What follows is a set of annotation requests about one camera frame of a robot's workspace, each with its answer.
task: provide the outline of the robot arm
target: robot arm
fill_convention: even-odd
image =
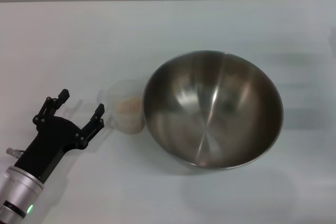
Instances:
[[[65,153],[72,149],[84,150],[92,138],[104,127],[100,104],[90,121],[82,129],[75,124],[54,116],[70,97],[63,89],[58,98],[47,97],[39,113],[33,118],[38,131],[14,166],[7,169],[12,182],[6,200],[0,207],[0,224],[19,224],[32,208],[44,188],[44,183]]]

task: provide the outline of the clear plastic cup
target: clear plastic cup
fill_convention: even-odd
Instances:
[[[142,94],[144,84],[137,80],[115,83],[107,95],[108,112],[116,128],[126,134],[137,134],[144,127]]]

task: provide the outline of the stainless steel bowl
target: stainless steel bowl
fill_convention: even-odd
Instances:
[[[154,139],[200,167],[233,168],[266,153],[282,126],[283,108],[272,81],[238,56],[195,51],[160,66],[143,95]]]

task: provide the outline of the white tabletop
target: white tabletop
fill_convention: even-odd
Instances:
[[[70,151],[24,223],[273,224],[336,222],[336,0],[0,4],[0,166],[25,149],[47,96],[83,126],[101,90],[144,83],[170,58],[219,50],[260,67],[285,119],[247,166],[190,169],[138,135],[103,129]]]

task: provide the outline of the bowl rim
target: bowl rim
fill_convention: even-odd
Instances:
[[[153,79],[154,75],[163,67],[165,66],[166,64],[168,64],[169,62],[177,59],[177,58],[180,58],[180,57],[183,57],[183,56],[186,56],[186,55],[189,55],[189,54],[194,54],[194,53],[200,53],[200,52],[211,52],[211,53],[220,53],[222,55],[226,55],[226,56],[230,56],[230,57],[233,57],[233,58],[238,58],[242,61],[245,61],[247,62],[248,64],[251,64],[252,66],[254,66],[255,68],[257,68],[267,79],[268,81],[270,82],[271,86],[274,88],[275,92],[276,92],[276,95],[278,97],[278,100],[280,102],[280,107],[281,107],[281,110],[280,110],[280,125],[279,125],[279,130],[278,130],[278,133],[276,135],[276,137],[274,138],[274,140],[272,141],[272,143],[269,145],[268,148],[266,148],[260,155],[258,155],[257,157],[251,159],[250,161],[247,161],[245,163],[242,163],[242,164],[239,164],[239,165],[235,165],[235,166],[228,166],[228,167],[214,167],[214,166],[204,166],[204,165],[197,165],[197,164],[194,164],[192,162],[189,162],[183,158],[181,158],[180,156],[176,155],[175,153],[172,153],[170,152],[169,150],[167,150],[162,144],[160,144],[156,139],[155,137],[153,136],[153,133],[150,129],[150,127],[148,127],[148,124],[147,124],[147,119],[146,119],[146,115],[145,115],[145,109],[144,109],[144,100],[145,100],[145,95],[146,95],[146,91],[147,91],[147,88],[148,88],[148,85],[150,83],[150,81]],[[261,158],[262,156],[264,156],[272,147],[273,145],[275,144],[275,142],[277,141],[277,139],[279,138],[279,135],[281,133],[281,130],[282,130],[282,126],[283,126],[283,120],[284,120],[284,117],[283,117],[283,103],[282,103],[282,99],[281,99],[281,96],[280,96],[280,93],[277,89],[277,87],[275,86],[275,84],[272,82],[272,80],[268,77],[267,74],[265,74],[260,68],[258,68],[255,64],[253,64],[252,62],[240,57],[240,56],[237,56],[237,55],[233,55],[233,54],[230,54],[228,52],[222,52],[222,51],[217,51],[217,50],[196,50],[196,51],[190,51],[190,52],[185,52],[181,55],[177,55],[169,60],[167,60],[166,62],[164,62],[163,64],[161,64],[153,73],[152,75],[150,76],[150,78],[148,79],[146,85],[145,85],[145,88],[143,90],[143,94],[142,94],[142,116],[143,116],[143,119],[144,119],[144,122],[145,122],[145,125],[149,131],[149,133],[151,134],[152,138],[155,140],[155,142],[157,144],[159,144],[167,153],[169,153],[170,155],[172,155],[173,157],[177,158],[178,160],[181,160],[183,161],[184,163],[187,163],[187,164],[190,164],[194,167],[198,167],[198,168],[203,168],[203,169],[221,169],[221,170],[228,170],[228,169],[234,169],[234,168],[238,168],[238,167],[242,167],[242,166],[245,166],[247,164],[250,164],[254,161],[256,161],[257,159]]]

